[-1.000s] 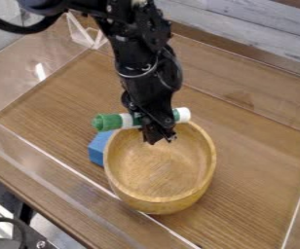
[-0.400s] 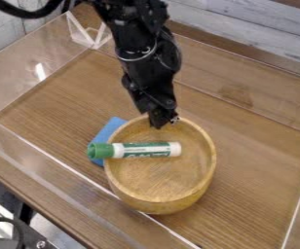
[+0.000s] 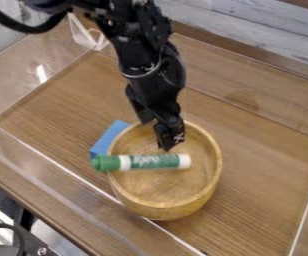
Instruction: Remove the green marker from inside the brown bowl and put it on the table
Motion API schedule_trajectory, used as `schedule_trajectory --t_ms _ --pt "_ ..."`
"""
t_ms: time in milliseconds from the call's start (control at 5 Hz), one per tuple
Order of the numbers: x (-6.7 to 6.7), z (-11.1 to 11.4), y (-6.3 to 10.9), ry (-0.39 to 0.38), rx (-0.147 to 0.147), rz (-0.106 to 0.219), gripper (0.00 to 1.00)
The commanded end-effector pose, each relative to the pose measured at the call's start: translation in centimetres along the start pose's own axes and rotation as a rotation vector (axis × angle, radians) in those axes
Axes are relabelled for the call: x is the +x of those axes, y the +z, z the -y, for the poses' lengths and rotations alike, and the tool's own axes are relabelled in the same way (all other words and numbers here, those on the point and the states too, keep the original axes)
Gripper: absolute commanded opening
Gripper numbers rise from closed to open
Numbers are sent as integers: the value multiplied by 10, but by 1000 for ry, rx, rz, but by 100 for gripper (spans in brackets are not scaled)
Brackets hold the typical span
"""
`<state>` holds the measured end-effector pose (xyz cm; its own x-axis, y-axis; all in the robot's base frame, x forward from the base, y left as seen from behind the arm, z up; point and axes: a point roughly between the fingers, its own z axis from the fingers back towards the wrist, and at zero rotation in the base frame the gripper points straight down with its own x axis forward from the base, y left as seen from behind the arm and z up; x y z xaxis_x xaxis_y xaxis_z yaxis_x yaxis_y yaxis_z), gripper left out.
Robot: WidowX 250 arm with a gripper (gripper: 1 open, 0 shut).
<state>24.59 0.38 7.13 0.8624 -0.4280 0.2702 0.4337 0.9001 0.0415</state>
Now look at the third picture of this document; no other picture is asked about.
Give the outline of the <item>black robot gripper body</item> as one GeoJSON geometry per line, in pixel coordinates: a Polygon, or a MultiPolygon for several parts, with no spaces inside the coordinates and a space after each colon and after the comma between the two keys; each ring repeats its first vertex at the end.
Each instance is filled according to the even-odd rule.
{"type": "Polygon", "coordinates": [[[176,98],[184,87],[186,71],[170,42],[170,18],[154,0],[88,2],[91,20],[114,47],[119,70],[136,101],[154,114],[156,123],[172,126],[183,122],[176,98]]]}

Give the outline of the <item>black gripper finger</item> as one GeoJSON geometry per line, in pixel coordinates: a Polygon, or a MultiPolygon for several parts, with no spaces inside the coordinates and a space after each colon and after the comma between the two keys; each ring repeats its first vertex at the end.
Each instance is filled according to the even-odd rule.
{"type": "Polygon", "coordinates": [[[150,121],[154,120],[154,114],[150,112],[150,110],[136,101],[135,94],[132,92],[132,89],[127,87],[124,89],[126,96],[130,102],[130,105],[132,107],[132,110],[136,114],[136,117],[142,124],[147,124],[150,121]]]}
{"type": "Polygon", "coordinates": [[[168,151],[179,143],[184,141],[184,123],[178,121],[176,124],[168,126],[160,122],[154,125],[158,147],[168,151]]]}

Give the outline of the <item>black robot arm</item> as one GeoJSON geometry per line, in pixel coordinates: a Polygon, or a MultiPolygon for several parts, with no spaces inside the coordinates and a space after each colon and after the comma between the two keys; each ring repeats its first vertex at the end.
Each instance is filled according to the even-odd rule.
{"type": "Polygon", "coordinates": [[[184,141],[184,122],[178,95],[186,86],[186,69],[179,51],[170,42],[171,20],[154,0],[19,0],[25,7],[48,15],[29,26],[0,10],[0,25],[39,34],[59,25],[67,14],[80,11],[96,24],[111,43],[124,89],[138,119],[154,124],[158,147],[170,150],[184,141]]]}

